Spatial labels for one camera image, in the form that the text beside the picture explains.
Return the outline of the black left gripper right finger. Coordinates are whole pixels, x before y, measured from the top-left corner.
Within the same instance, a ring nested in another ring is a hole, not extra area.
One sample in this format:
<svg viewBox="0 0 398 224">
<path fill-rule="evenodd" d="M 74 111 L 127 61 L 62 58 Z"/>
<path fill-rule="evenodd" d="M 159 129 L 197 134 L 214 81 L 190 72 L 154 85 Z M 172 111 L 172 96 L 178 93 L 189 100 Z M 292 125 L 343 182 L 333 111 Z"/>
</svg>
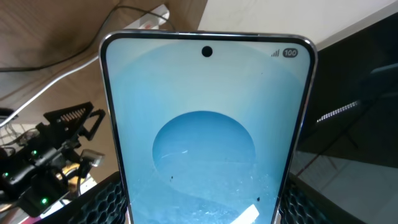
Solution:
<svg viewBox="0 0 398 224">
<path fill-rule="evenodd" d="M 293 174 L 285 182 L 279 214 L 281 224 L 364 224 Z"/>
</svg>

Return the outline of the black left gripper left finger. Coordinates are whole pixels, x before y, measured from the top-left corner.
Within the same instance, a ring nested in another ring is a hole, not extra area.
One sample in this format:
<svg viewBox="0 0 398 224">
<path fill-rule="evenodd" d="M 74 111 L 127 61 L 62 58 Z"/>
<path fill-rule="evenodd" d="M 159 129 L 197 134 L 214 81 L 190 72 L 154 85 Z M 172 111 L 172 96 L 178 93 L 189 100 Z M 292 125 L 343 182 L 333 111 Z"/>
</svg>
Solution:
<svg viewBox="0 0 398 224">
<path fill-rule="evenodd" d="M 120 172 L 115 172 L 40 224 L 123 224 L 127 198 Z"/>
</svg>

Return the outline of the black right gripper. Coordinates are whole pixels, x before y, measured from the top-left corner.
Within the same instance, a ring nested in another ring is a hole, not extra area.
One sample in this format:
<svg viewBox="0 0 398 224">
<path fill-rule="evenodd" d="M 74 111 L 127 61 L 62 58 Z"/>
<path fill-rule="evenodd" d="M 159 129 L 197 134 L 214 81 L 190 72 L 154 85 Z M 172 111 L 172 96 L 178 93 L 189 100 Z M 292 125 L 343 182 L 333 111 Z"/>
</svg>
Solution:
<svg viewBox="0 0 398 224">
<path fill-rule="evenodd" d="M 18 173 L 35 174 L 51 167 L 61 169 L 70 163 L 79 164 L 80 155 L 75 151 L 81 146 L 79 136 L 91 141 L 106 115 L 102 109 L 92 112 L 93 108 L 87 102 L 45 113 L 44 118 L 50 124 L 40 123 L 19 136 Z M 97 119 L 87 130 L 83 123 L 92 117 Z"/>
</svg>

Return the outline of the blue screen Galaxy smartphone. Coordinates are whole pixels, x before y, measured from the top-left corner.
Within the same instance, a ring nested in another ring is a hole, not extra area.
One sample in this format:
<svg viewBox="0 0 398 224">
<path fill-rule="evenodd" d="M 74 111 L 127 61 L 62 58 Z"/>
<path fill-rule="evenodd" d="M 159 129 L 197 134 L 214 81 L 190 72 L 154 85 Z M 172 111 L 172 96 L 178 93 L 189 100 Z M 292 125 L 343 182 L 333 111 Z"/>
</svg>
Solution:
<svg viewBox="0 0 398 224">
<path fill-rule="evenodd" d="M 99 62 L 133 223 L 273 223 L 318 62 L 292 34 L 124 29 Z"/>
</svg>

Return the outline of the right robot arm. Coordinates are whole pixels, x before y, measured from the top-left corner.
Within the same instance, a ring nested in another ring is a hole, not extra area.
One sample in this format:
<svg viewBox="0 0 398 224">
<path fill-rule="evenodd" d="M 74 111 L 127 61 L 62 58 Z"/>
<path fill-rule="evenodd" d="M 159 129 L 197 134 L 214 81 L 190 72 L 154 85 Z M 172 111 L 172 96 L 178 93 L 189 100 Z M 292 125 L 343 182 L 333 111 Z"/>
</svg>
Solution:
<svg viewBox="0 0 398 224">
<path fill-rule="evenodd" d="M 106 115 L 92 103 L 44 114 L 46 123 L 1 144 L 2 212 L 18 207 L 38 217 L 53 204 L 81 194 L 80 185 L 104 154 L 81 147 L 80 137 L 92 140 Z"/>
</svg>

